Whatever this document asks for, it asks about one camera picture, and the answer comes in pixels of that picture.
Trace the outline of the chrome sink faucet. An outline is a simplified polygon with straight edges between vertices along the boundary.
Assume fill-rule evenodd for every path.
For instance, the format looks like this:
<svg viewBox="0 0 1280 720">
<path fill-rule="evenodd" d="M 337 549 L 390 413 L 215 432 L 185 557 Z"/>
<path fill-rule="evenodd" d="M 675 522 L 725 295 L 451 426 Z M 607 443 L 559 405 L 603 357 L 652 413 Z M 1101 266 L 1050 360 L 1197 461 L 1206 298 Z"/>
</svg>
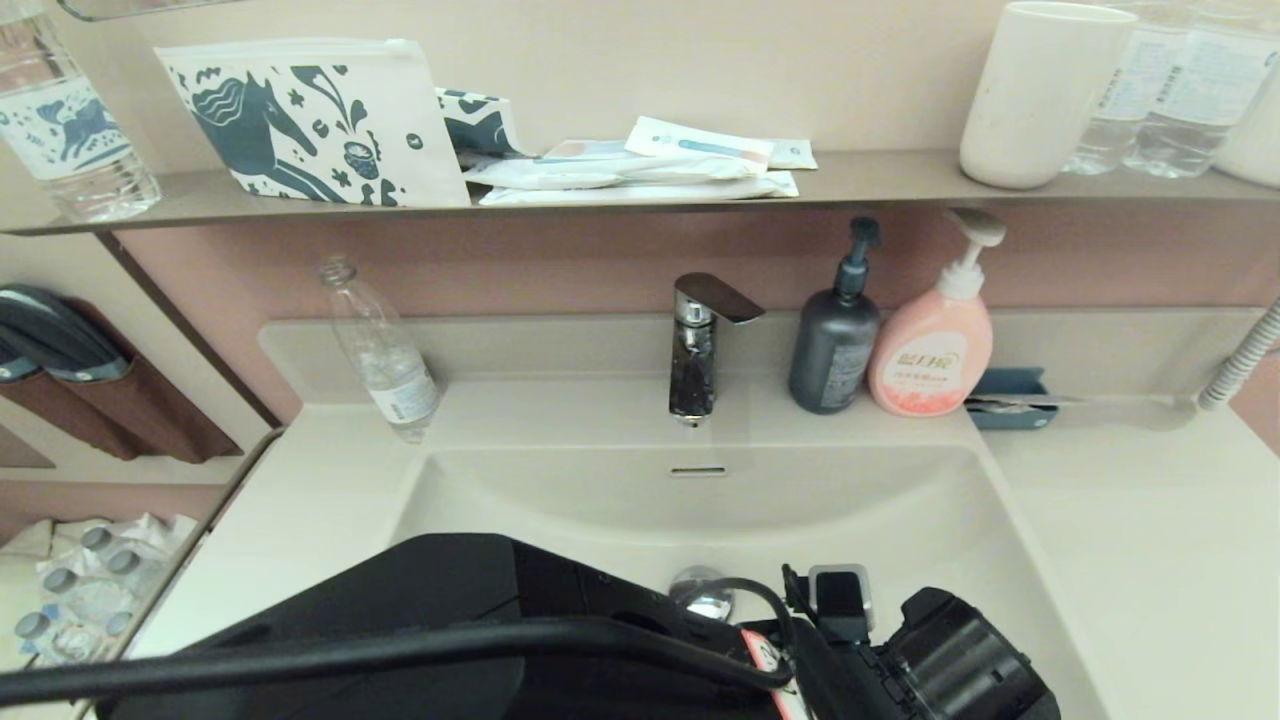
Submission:
<svg viewBox="0 0 1280 720">
<path fill-rule="evenodd" d="M 765 309 L 705 272 L 680 275 L 673 291 L 668 410 L 681 425 L 698 428 L 716 406 L 717 322 L 748 324 L 764 316 Z"/>
</svg>

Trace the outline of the long flat white packet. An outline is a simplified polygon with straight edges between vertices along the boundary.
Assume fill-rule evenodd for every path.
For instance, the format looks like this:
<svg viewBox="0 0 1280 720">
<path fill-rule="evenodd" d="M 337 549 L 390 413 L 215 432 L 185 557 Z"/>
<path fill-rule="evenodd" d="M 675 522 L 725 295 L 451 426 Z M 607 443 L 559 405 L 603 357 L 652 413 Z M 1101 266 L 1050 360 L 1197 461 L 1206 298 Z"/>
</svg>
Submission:
<svg viewBox="0 0 1280 720">
<path fill-rule="evenodd" d="M 499 190 L 485 193 L 477 204 L 500 206 L 600 206 L 628 204 L 692 204 L 754 199 L 797 199 L 800 190 L 788 170 L 763 176 L 695 184 L 617 184 L 594 190 Z"/>
</svg>

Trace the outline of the dark grey pump bottle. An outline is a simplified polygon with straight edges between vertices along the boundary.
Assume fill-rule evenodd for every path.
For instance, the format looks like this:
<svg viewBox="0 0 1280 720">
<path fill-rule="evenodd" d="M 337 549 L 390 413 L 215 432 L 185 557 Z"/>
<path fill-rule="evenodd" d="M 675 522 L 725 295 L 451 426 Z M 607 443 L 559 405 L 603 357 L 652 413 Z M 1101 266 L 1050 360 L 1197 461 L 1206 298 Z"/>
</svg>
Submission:
<svg viewBox="0 0 1280 720">
<path fill-rule="evenodd" d="M 855 217 L 850 231 L 851 249 L 832 287 L 803 306 L 788 372 L 792 400 L 817 415 L 841 413 L 854 402 L 881 329 L 881 309 L 865 293 L 868 252 L 881 243 L 881 225 L 872 217 Z"/>
</svg>

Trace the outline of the white wrapped toiletry packet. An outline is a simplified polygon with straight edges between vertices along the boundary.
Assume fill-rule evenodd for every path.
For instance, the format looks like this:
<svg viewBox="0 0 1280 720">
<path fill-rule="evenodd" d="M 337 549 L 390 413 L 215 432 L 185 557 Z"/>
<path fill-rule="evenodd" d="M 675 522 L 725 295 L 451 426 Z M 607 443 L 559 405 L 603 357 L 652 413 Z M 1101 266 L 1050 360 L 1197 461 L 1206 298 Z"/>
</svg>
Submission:
<svg viewBox="0 0 1280 720">
<path fill-rule="evenodd" d="M 621 184 L 704 184 L 763 176 L 740 158 L 692 152 L 648 156 L 625 142 L 566 141 L 556 154 L 489 159 L 463 172 L 468 183 L 499 190 L 599 190 Z"/>
</svg>

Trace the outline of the blue striped white sachet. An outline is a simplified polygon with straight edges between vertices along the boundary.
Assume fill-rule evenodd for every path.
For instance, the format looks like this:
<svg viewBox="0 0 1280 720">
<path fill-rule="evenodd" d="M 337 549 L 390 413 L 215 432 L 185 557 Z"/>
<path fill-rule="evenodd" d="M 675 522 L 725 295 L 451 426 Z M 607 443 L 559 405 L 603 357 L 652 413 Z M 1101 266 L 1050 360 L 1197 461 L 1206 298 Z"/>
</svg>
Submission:
<svg viewBox="0 0 1280 720">
<path fill-rule="evenodd" d="M 623 147 L 648 158 L 717 156 L 741 161 L 751 172 L 769 169 L 774 142 L 696 129 L 652 117 L 639 117 Z"/>
</svg>

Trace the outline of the chrome drain stopper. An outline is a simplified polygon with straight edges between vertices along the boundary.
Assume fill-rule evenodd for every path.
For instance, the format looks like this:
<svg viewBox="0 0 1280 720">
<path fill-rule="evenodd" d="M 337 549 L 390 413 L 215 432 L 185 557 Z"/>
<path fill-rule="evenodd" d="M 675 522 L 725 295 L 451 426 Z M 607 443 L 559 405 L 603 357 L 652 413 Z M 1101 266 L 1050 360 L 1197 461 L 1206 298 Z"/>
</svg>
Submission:
<svg viewBox="0 0 1280 720">
<path fill-rule="evenodd" d="M 680 570 L 671 580 L 667 594 L 690 612 L 721 623 L 733 616 L 736 591 L 718 585 L 724 575 L 705 565 Z"/>
</svg>

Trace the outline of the clear empty plastic bottle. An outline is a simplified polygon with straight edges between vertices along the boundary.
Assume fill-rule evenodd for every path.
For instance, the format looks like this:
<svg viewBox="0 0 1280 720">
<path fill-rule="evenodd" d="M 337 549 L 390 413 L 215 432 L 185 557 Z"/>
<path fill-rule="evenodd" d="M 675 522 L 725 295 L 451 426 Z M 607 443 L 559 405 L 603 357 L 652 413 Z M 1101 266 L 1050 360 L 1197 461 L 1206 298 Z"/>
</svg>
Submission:
<svg viewBox="0 0 1280 720">
<path fill-rule="evenodd" d="M 398 311 L 343 255 L 317 270 L 326 288 L 332 328 L 383 419 L 408 445 L 425 439 L 442 389 Z"/>
</svg>

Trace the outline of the small horse print pouch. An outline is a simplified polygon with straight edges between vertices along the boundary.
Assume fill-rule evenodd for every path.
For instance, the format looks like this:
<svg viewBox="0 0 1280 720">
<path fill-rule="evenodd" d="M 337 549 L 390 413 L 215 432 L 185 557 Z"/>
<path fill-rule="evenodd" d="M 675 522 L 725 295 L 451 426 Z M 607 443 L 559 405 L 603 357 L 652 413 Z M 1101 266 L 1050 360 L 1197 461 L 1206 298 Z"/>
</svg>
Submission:
<svg viewBox="0 0 1280 720">
<path fill-rule="evenodd" d="M 445 132 L 462 169 L 490 159 L 539 158 L 517 135 L 507 97 L 436 87 Z"/>
</svg>

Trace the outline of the pink soap pump bottle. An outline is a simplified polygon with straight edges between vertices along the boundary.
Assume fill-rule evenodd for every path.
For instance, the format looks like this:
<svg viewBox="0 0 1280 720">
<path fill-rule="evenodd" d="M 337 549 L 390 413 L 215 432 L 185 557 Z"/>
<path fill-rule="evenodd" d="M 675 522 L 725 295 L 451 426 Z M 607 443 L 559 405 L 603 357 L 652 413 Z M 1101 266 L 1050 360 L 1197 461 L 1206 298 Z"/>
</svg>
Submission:
<svg viewBox="0 0 1280 720">
<path fill-rule="evenodd" d="M 975 209 L 948 209 L 946 215 L 968 241 L 964 255 L 941 269 L 931 290 L 890 316 L 868 366 L 872 398 L 897 416 L 942 416 L 960 409 L 993 352 L 979 256 L 1004 242 L 1007 227 Z"/>
</svg>

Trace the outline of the small blue tray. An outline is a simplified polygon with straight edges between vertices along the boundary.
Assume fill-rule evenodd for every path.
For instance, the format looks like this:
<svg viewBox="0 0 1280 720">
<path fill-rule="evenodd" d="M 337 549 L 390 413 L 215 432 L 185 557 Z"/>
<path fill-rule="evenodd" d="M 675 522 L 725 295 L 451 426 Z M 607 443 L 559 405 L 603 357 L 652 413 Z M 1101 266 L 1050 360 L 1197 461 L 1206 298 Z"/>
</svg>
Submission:
<svg viewBox="0 0 1280 720">
<path fill-rule="evenodd" d="M 979 430 L 1038 430 L 1052 423 L 1059 409 L 1051 405 L 1030 405 L 1018 413 L 996 413 L 982 407 L 978 395 L 1047 396 L 1042 382 L 1044 369 L 1039 366 L 991 368 L 978 380 L 964 407 Z"/>
</svg>

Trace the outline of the large horse print pouch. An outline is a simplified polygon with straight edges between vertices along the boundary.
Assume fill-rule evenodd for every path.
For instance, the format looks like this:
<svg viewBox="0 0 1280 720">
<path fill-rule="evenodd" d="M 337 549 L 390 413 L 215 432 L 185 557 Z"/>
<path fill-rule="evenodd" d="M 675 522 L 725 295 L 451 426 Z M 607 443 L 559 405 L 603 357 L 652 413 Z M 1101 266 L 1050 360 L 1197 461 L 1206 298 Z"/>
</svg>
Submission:
<svg viewBox="0 0 1280 720">
<path fill-rule="evenodd" d="M 248 193 L 375 208 L 470 205 L 415 41 L 279 38 L 155 54 Z"/>
</svg>

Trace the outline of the white plastic cup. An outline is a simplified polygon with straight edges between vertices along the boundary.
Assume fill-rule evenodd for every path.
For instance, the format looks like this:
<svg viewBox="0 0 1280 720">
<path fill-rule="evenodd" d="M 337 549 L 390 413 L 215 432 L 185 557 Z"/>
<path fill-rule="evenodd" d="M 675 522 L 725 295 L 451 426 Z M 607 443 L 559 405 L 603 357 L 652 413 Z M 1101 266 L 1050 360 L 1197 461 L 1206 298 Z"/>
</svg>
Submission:
<svg viewBox="0 0 1280 720">
<path fill-rule="evenodd" d="M 959 164 L 989 187 L 1034 190 L 1075 151 L 1139 18 L 1055 0 L 1001 12 L 964 127 Z"/>
</svg>

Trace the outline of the white label water bottle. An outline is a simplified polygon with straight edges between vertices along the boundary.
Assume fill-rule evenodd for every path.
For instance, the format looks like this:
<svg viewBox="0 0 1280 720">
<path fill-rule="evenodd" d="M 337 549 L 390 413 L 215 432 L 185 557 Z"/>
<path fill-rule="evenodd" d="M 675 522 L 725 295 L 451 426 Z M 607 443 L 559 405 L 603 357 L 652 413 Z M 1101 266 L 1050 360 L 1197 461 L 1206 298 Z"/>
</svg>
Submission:
<svg viewBox="0 0 1280 720">
<path fill-rule="evenodd" d="M 1062 172 L 1101 176 L 1117 169 L 1155 109 L 1185 42 L 1198 0 L 1085 0 L 1130 12 L 1138 22 L 1094 115 Z"/>
<path fill-rule="evenodd" d="M 1165 179 L 1203 176 L 1280 65 L 1280 0 L 1194 0 L 1185 41 L 1123 159 Z"/>
</svg>

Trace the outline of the shrink-wrapped water bottle pack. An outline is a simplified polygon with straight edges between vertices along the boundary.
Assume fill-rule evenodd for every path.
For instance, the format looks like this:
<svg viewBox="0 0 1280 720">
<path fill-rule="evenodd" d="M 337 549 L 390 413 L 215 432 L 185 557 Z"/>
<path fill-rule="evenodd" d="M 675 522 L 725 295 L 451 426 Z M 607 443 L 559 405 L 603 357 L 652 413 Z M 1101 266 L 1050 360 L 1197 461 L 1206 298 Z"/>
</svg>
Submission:
<svg viewBox="0 0 1280 720">
<path fill-rule="evenodd" d="M 196 527 L 45 519 L 0 539 L 0 671 L 106 659 Z"/>
</svg>

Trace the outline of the horse label water bottle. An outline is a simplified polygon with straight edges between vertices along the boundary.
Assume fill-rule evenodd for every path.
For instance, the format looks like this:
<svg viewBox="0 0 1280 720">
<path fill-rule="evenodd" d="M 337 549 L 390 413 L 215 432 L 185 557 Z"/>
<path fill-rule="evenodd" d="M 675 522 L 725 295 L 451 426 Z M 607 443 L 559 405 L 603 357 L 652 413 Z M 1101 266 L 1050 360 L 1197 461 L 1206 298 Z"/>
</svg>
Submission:
<svg viewBox="0 0 1280 720">
<path fill-rule="evenodd" d="M 74 222 L 134 217 L 163 196 L 41 0 L 0 0 L 0 140 Z"/>
</svg>

